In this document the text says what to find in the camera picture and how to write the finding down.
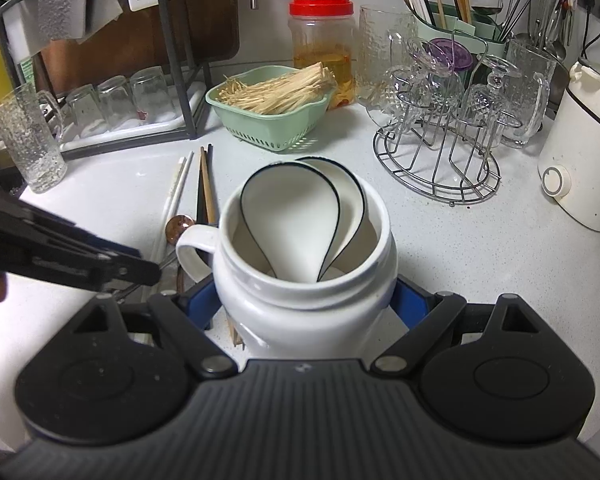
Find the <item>purple lid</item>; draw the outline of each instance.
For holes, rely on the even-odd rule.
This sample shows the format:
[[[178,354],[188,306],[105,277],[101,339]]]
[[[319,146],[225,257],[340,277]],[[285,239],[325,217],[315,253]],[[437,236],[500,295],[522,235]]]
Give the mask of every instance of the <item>purple lid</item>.
[[[471,68],[471,65],[474,64],[474,58],[471,53],[464,45],[461,45],[457,41],[452,42],[448,38],[435,38],[431,40],[431,43],[447,54],[449,61],[454,59],[453,53],[456,54],[454,72],[462,72]]]

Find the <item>white spoon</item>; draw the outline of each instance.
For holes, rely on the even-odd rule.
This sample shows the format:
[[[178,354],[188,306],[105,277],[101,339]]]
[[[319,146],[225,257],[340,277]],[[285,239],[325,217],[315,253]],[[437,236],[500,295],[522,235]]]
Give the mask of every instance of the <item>white spoon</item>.
[[[320,280],[329,266],[358,232],[365,215],[365,192],[356,177],[347,168],[334,160],[321,156],[304,156],[298,160],[309,164],[327,177],[334,185],[340,200],[338,228],[320,269],[320,275],[318,276]]]
[[[323,174],[302,162],[265,166],[244,184],[240,207],[277,278],[318,281],[340,217],[338,194]]]

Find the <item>red lid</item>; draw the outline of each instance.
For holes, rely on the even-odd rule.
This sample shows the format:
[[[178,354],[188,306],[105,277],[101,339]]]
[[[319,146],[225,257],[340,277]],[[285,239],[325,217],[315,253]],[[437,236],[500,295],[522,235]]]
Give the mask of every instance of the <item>red lid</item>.
[[[293,0],[289,3],[292,16],[350,16],[351,0]]]

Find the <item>wooden cutting board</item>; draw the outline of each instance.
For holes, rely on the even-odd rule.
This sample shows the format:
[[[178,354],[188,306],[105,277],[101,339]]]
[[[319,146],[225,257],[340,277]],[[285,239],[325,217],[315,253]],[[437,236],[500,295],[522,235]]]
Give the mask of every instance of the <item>wooden cutting board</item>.
[[[237,0],[186,0],[189,33],[196,61],[221,60],[238,51]],[[169,1],[178,56],[185,60],[183,30],[175,0]],[[74,40],[53,41],[42,50],[56,93],[97,84],[109,77],[130,76],[148,66],[168,63],[158,7],[131,12],[108,23],[82,44]]]

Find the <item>rice cooker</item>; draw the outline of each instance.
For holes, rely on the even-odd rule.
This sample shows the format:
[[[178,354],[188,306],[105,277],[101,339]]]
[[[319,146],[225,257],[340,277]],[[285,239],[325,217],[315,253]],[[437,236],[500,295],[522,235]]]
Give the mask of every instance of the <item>rice cooker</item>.
[[[548,196],[600,231],[600,65],[581,58],[571,67],[538,173]]]

